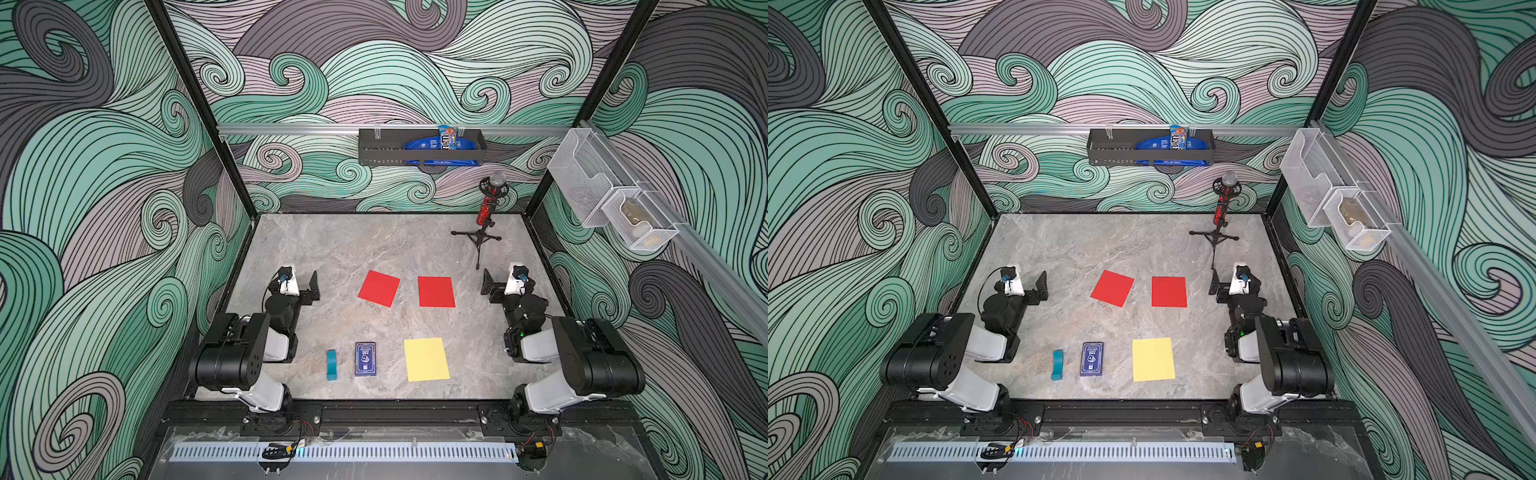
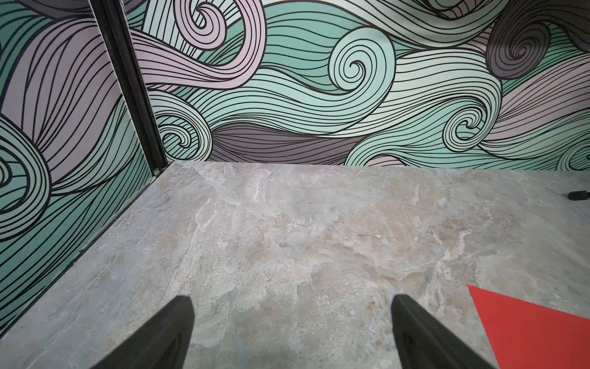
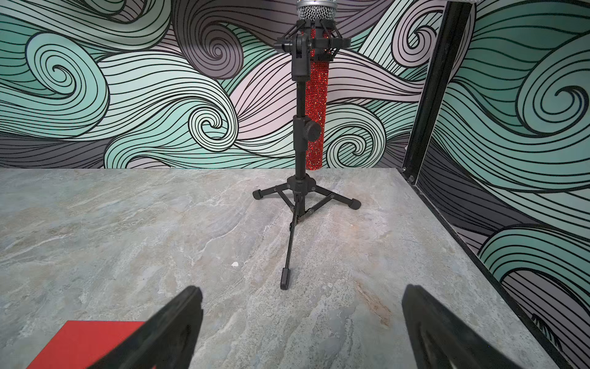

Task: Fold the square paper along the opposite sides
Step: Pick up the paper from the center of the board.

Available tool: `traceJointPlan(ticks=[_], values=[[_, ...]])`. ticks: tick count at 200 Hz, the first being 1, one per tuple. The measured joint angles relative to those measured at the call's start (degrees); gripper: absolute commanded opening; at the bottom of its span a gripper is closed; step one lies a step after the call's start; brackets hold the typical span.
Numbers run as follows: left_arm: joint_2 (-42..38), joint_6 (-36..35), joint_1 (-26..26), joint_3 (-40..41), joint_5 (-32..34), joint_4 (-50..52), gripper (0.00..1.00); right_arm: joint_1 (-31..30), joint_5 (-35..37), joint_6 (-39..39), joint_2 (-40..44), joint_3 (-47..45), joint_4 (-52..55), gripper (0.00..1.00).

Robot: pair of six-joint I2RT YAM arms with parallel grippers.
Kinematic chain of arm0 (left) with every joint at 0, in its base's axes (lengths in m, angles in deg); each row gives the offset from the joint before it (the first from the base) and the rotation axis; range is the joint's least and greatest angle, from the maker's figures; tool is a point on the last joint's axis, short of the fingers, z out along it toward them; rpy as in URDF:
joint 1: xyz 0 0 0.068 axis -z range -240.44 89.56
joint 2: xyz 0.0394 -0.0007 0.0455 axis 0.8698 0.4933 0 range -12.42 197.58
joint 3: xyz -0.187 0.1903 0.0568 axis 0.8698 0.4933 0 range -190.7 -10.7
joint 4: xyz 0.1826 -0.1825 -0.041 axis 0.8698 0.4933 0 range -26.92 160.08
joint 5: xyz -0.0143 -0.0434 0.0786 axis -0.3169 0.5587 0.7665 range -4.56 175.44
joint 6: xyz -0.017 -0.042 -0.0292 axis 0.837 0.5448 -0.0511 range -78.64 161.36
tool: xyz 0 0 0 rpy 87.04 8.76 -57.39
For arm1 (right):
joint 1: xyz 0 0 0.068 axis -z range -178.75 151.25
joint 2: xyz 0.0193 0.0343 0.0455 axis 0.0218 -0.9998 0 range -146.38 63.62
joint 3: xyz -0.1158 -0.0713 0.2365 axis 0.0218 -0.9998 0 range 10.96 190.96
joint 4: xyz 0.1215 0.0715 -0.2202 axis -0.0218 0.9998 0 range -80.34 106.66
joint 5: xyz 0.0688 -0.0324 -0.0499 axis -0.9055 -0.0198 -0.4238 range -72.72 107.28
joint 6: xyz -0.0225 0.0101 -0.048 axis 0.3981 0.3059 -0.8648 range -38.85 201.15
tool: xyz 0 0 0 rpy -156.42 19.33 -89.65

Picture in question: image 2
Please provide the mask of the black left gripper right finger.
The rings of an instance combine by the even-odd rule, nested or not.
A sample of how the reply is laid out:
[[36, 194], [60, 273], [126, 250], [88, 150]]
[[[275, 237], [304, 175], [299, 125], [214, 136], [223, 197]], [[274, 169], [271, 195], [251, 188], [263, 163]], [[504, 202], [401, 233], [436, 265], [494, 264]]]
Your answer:
[[491, 368], [409, 295], [391, 304], [393, 336], [403, 368]]

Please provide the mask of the red square paper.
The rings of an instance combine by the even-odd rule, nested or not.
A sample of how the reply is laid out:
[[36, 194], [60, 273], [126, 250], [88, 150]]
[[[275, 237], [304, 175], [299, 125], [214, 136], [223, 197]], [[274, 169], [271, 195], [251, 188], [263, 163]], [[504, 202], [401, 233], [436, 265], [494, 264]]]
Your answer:
[[469, 286], [501, 368], [588, 368], [589, 320]]

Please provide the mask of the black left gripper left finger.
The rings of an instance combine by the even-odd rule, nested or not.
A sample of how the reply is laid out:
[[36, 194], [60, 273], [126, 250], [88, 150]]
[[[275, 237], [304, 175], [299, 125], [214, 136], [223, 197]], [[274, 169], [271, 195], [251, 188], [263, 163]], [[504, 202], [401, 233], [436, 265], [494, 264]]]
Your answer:
[[178, 295], [94, 367], [182, 368], [194, 322], [191, 299]]

